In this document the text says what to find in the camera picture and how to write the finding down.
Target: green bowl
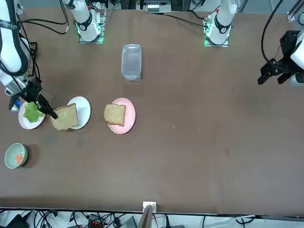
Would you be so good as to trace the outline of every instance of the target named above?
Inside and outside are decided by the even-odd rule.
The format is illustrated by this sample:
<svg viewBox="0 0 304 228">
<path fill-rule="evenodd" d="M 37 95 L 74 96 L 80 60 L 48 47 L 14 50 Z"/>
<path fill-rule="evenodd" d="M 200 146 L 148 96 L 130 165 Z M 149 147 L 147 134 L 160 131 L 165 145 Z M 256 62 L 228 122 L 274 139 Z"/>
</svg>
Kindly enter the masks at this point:
<svg viewBox="0 0 304 228">
<path fill-rule="evenodd" d="M 23 155 L 23 159 L 19 164 L 17 163 L 17 160 L 15 158 L 15 156 L 18 154 Z M 26 162 L 27 158 L 28 158 L 28 151 L 25 148 L 25 146 L 20 143 L 15 143 L 12 144 L 6 151 L 4 162 L 6 167 L 8 167 L 9 169 L 15 169 L 21 167 Z"/>
</svg>

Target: white plate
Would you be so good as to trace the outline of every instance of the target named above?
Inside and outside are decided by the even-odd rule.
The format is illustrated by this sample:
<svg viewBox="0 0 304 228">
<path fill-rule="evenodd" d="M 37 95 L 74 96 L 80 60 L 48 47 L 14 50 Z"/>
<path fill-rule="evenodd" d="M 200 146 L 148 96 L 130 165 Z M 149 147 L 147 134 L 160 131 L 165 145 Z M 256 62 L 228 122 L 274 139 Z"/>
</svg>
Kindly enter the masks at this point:
<svg viewBox="0 0 304 228">
<path fill-rule="evenodd" d="M 46 118 L 46 115 L 43 114 L 42 117 L 38 118 L 37 122 L 30 123 L 27 120 L 27 118 L 23 117 L 23 114 L 25 112 L 25 105 L 26 104 L 27 104 L 27 102 L 25 101 L 23 103 L 23 105 L 21 106 L 21 108 L 19 109 L 18 119 L 19 119 L 19 124 L 21 125 L 21 127 L 23 127 L 24 129 L 27 129 L 27 130 L 31 130 L 31 129 L 34 129 L 34 128 L 38 127 L 44 121 L 44 119 Z"/>
<path fill-rule="evenodd" d="M 90 106 L 90 103 L 88 102 L 88 100 L 86 100 L 82 96 L 74 97 L 72 100 L 70 100 L 67 103 L 67 105 L 70 105 L 73 103 L 76 104 L 79 125 L 76 127 L 71 127 L 71 128 L 76 130 L 76 129 L 83 128 L 86 125 L 86 123 L 89 121 L 90 115 L 91 115 L 91 106 Z"/>
</svg>

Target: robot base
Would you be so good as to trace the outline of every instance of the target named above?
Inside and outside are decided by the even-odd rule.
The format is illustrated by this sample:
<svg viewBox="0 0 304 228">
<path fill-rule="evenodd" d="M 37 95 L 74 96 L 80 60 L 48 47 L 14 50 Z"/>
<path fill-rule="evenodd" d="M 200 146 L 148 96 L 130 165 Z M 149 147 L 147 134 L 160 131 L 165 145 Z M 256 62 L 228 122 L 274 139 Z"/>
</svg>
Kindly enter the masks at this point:
<svg viewBox="0 0 304 228">
<path fill-rule="evenodd" d="M 204 28 L 204 39 L 202 42 L 202 45 L 209 47 L 209 46 L 216 46 L 216 47 L 229 47 L 229 34 L 227 36 L 227 39 L 222 44 L 214 44 L 212 41 L 207 37 L 207 33 L 209 33 L 209 28 L 212 25 L 212 18 L 208 16 L 206 19 L 203 20 L 203 25 L 207 25 L 208 28 Z"/>
<path fill-rule="evenodd" d="M 96 13 L 97 16 L 97 30 L 101 31 L 100 35 L 98 35 L 94 40 L 87 42 L 84 41 L 81 36 L 79 36 L 79 43 L 80 44 L 102 44 L 104 42 L 105 38 L 105 19 L 106 19 L 106 10 L 104 11 L 104 14 L 101 15 L 99 12 Z"/>
</svg>

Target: plate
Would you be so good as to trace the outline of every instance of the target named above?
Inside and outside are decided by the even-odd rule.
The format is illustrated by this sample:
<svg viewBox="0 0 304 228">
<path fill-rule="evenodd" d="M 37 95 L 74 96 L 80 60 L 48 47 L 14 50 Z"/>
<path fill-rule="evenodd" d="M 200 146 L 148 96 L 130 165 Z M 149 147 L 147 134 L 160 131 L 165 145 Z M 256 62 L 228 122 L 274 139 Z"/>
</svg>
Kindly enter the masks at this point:
<svg viewBox="0 0 304 228">
<path fill-rule="evenodd" d="M 135 107 L 132 104 L 131 101 L 129 101 L 126 98 L 118 98 L 112 102 L 113 104 L 118 104 L 118 105 L 125 105 L 126 110 L 125 110 L 125 115 L 124 115 L 124 126 L 119 126 L 119 125 L 109 125 L 109 128 L 116 134 L 125 134 L 131 128 L 133 127 L 135 123 L 135 116 L 136 116 L 136 111 Z"/>
<path fill-rule="evenodd" d="M 90 119 L 90 115 L 91 115 L 90 103 L 84 97 L 77 96 L 67 103 L 67 105 L 71 105 L 71 104 L 76 104 L 77 117 L 79 122 L 78 126 L 71 128 L 74 130 L 83 128 Z"/>
<path fill-rule="evenodd" d="M 23 105 L 21 106 L 21 108 L 19 109 L 19 114 L 18 114 L 19 124 L 21 125 L 21 127 L 23 127 L 24 129 L 27 129 L 27 130 L 35 129 L 44 121 L 44 119 L 46 118 L 46 115 L 43 114 L 42 117 L 38 118 L 37 122 L 30 123 L 30 121 L 28 121 L 27 118 L 23 117 L 26 104 L 27 104 L 27 102 L 25 101 L 23 103 Z"/>
</svg>

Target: pink plate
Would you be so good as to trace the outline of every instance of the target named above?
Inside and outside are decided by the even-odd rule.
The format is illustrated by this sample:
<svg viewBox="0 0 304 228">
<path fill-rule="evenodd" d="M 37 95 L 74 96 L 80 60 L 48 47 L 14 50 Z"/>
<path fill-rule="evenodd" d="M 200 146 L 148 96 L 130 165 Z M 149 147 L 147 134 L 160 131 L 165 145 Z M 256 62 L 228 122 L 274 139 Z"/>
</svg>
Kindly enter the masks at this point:
<svg viewBox="0 0 304 228">
<path fill-rule="evenodd" d="M 125 134 L 127 133 L 134 125 L 135 122 L 135 108 L 131 101 L 126 98 L 118 98 L 112 102 L 113 104 L 125 105 L 125 116 L 124 116 L 124 126 L 111 125 L 108 124 L 110 129 L 116 134 Z"/>
</svg>

